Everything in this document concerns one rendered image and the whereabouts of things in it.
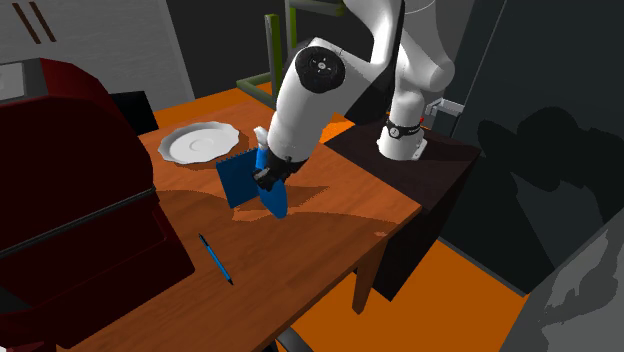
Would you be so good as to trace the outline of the blue notebook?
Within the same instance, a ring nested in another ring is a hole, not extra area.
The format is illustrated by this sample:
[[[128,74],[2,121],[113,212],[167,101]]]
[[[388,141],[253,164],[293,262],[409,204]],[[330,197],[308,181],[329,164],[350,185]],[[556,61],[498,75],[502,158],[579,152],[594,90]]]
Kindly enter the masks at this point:
[[[246,150],[216,163],[222,188],[230,208],[235,208],[258,195],[253,178],[257,148]]]

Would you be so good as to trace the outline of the white scalloped plate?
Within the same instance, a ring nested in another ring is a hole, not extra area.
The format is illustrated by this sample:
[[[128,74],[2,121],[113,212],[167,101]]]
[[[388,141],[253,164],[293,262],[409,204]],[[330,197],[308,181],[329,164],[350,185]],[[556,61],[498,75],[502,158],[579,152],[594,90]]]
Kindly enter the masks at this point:
[[[209,162],[229,153],[239,143],[239,134],[227,123],[192,123],[163,138],[158,152],[165,161],[181,165]]]

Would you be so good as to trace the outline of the wooden table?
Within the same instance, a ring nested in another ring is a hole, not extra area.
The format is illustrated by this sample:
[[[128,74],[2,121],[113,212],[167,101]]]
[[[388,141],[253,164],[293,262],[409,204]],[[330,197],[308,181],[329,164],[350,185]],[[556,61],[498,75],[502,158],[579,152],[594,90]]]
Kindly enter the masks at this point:
[[[212,164],[180,166],[158,152],[162,139],[194,122],[225,122],[239,146],[267,126],[265,105],[229,90],[157,112],[142,137],[162,208],[194,273],[71,349],[60,352],[259,352],[356,267],[364,277],[348,304],[366,303],[391,236],[420,205],[325,145],[288,185],[282,219],[258,201],[230,208]],[[230,285],[198,238],[231,275]]]

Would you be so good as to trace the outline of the blue pen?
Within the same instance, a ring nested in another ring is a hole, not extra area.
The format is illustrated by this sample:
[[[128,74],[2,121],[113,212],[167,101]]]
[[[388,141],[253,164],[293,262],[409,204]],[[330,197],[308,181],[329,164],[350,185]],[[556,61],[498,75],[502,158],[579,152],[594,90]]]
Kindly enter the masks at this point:
[[[205,239],[205,237],[203,236],[203,234],[198,233],[198,238],[200,239],[200,241],[202,242],[202,244],[204,245],[204,247],[206,248],[206,250],[208,251],[209,255],[211,256],[212,260],[214,261],[214,263],[216,264],[216,266],[218,267],[219,271],[222,273],[222,275],[224,276],[224,278],[226,279],[226,281],[230,284],[230,285],[234,285],[233,280],[231,278],[231,275],[228,273],[227,269],[225,268],[225,266],[222,264],[222,262],[220,261],[220,259],[218,258],[218,256],[216,255],[216,253],[214,252],[214,250],[212,249],[212,247],[209,245],[209,243],[207,242],[207,240]]]

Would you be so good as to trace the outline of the dark robot stand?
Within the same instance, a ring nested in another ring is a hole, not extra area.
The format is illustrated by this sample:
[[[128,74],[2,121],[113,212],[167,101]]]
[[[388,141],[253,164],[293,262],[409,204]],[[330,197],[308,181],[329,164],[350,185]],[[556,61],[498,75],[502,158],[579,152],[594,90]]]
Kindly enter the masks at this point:
[[[480,150],[431,130],[417,161],[394,161],[376,141],[383,121],[353,126],[326,146],[422,206],[421,212],[389,240],[373,288],[391,301],[438,239],[470,175]]]

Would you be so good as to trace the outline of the black box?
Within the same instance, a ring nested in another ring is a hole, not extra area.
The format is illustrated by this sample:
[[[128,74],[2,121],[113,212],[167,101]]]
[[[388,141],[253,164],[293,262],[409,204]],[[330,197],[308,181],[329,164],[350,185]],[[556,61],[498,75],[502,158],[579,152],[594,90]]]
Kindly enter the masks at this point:
[[[144,91],[114,93],[111,98],[137,135],[159,129]]]

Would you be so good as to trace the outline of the dark red appliance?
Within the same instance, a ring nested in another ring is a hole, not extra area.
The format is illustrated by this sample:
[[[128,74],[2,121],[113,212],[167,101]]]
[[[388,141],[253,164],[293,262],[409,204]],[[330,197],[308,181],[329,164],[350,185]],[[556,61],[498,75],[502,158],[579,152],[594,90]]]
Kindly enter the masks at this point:
[[[0,346],[73,347],[193,270],[103,85],[66,62],[0,64]]]

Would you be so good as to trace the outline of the green frame chair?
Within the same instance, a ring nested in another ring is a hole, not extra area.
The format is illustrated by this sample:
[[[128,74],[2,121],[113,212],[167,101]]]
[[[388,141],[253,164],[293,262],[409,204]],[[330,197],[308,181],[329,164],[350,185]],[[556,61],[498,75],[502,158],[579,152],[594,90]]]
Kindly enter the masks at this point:
[[[284,0],[286,15],[287,52],[290,53],[297,45],[297,11],[306,11],[326,16],[340,17],[346,10],[343,0]],[[264,16],[265,35],[269,71],[263,74],[239,79],[238,89],[256,99],[267,107],[274,109],[282,80],[282,44],[280,21],[276,14]]]

